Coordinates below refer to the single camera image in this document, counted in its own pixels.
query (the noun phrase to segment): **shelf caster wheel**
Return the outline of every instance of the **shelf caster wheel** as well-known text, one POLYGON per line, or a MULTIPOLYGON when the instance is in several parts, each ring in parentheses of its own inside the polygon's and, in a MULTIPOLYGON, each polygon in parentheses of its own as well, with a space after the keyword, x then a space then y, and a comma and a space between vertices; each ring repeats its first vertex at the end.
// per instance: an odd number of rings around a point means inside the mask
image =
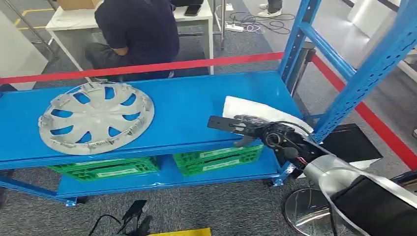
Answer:
POLYGON ((88 197, 78 197, 77 204, 86 204, 88 199, 89 199, 88 197))

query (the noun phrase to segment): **red belt barrier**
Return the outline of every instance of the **red belt barrier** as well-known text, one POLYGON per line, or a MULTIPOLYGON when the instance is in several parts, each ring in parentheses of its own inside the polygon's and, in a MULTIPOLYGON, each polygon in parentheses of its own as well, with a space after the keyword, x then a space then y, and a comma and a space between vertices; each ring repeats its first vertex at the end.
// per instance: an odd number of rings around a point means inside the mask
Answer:
POLYGON ((52 80, 68 80, 82 77, 98 77, 98 76, 109 76, 109 75, 120 75, 120 74, 133 74, 141 72, 151 72, 160 70, 176 70, 176 69, 187 69, 195 67, 207 67, 212 65, 230 65, 240 64, 248 62, 259 62, 267 60, 279 60, 282 58, 283 53, 265 53, 265 54, 254 54, 247 56, 235 56, 228 58, 215 58, 215 59, 203 59, 203 60, 188 60, 178 61, 171 63, 151 64, 151 65, 134 65, 126 67, 117 67, 100 70, 85 70, 76 72, 62 72, 54 74, 43 74, 43 75, 29 75, 19 77, 6 77, 0 78, 0 84, 12 84, 12 83, 23 83, 23 82, 44 82, 52 80))
MULTIPOLYGON (((339 92, 344 88, 343 81, 318 56, 311 61, 339 92)), ((417 169, 417 155, 369 107, 361 102, 355 110, 411 170, 417 169)))

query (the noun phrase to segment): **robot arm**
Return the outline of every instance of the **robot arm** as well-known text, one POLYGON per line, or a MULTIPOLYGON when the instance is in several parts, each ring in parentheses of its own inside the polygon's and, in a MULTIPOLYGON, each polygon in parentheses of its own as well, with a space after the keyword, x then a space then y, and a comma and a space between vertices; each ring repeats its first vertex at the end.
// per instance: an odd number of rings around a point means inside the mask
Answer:
POLYGON ((237 143, 240 146, 261 139, 274 151, 281 166, 291 162, 320 188, 331 212, 356 235, 417 235, 417 196, 413 193, 336 157, 296 133, 291 127, 297 126, 294 123, 237 118, 211 116, 208 127, 246 136, 243 143, 237 143))

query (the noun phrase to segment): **metal stand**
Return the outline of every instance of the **metal stand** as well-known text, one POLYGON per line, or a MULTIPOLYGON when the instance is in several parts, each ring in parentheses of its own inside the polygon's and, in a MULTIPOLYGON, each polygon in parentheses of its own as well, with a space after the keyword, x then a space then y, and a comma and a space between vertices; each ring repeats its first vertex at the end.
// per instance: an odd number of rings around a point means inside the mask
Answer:
POLYGON ((307 64, 311 62, 311 58, 316 53, 314 49, 315 46, 312 42, 304 42, 297 61, 294 65, 294 69, 292 70, 290 76, 288 77, 287 81, 284 81, 285 85, 290 92, 291 97, 294 97, 294 93, 296 92, 299 83, 301 81, 302 76, 304 75, 305 68, 307 64))
MULTIPOLYGON (((221 35, 220 36, 220 45, 221 45, 221 49, 223 50, 224 49, 224 39, 225 39, 224 27, 225 27, 226 19, 222 15, 222 19, 221 19, 222 22, 220 23, 220 20, 217 17, 217 14, 216 14, 216 9, 217 9, 216 0, 213 0, 212 5, 213 5, 213 8, 212 8, 211 12, 213 13, 213 16, 215 17, 216 24, 217 24, 217 26, 220 30, 220 31, 213 32, 213 35, 215 35, 215 34, 221 35)), ((222 0, 222 5, 221 6, 222 6, 222 14, 223 14, 223 12, 226 12, 226 0, 222 0)), ((179 36, 181 36, 181 37, 183 37, 183 36, 201 36, 203 34, 204 33, 201 33, 201 32, 180 33, 179 36)))
MULTIPOLYGON (((305 236, 333 236, 332 215, 320 190, 305 188, 292 193, 285 202, 283 213, 287 222, 305 236)), ((336 220, 335 224, 338 235, 347 230, 336 220)))
POLYGON ((220 37, 220 48, 224 49, 224 30, 226 28, 226 0, 222 1, 222 25, 221 25, 221 37, 220 37))
POLYGON ((10 0, 3 0, 3 2, 10 8, 12 9, 16 15, 28 26, 28 29, 31 31, 31 33, 33 33, 33 35, 35 35, 35 37, 38 39, 38 41, 36 41, 36 43, 41 43, 43 44, 46 49, 48 49, 49 52, 52 53, 52 55, 54 55, 54 57, 58 57, 58 55, 55 53, 55 51, 52 49, 52 47, 43 40, 43 38, 40 36, 40 34, 33 28, 33 26, 24 18, 24 16, 22 16, 22 14, 19 12, 19 10, 10 2, 10 0))

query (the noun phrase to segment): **green basket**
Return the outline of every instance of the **green basket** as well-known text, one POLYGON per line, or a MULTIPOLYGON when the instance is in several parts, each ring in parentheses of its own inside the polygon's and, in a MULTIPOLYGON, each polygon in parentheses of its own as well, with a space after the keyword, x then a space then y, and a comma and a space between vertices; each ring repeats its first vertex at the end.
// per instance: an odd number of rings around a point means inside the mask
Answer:
POLYGON ((263 145, 231 147, 207 152, 178 153, 173 157, 182 175, 190 176, 257 161, 262 148, 263 145))
POLYGON ((149 156, 56 165, 49 166, 49 168, 81 181, 146 174, 158 171, 156 158, 149 156))

